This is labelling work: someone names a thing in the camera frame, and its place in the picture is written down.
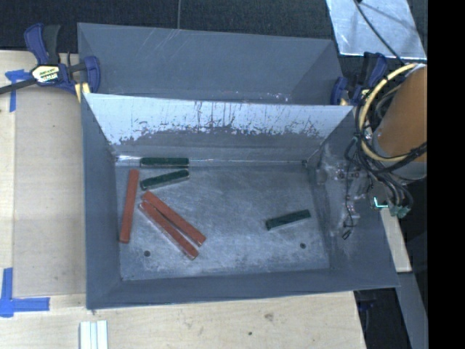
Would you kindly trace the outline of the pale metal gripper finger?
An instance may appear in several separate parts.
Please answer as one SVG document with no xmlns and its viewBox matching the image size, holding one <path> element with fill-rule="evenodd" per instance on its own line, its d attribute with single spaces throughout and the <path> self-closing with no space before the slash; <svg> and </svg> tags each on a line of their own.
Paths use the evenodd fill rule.
<svg viewBox="0 0 465 349">
<path fill-rule="evenodd" d="M 344 202 L 344 216 L 341 223 L 341 237 L 343 239 L 348 239 L 352 235 L 354 229 L 357 227 L 359 221 L 360 214 L 355 208 L 355 201 L 350 195 L 346 195 Z"/>
<path fill-rule="evenodd" d="M 341 182 L 347 179 L 347 170 L 340 166 L 324 166 L 315 170 L 315 181 L 318 185 L 325 185 L 330 181 Z"/>
</svg>

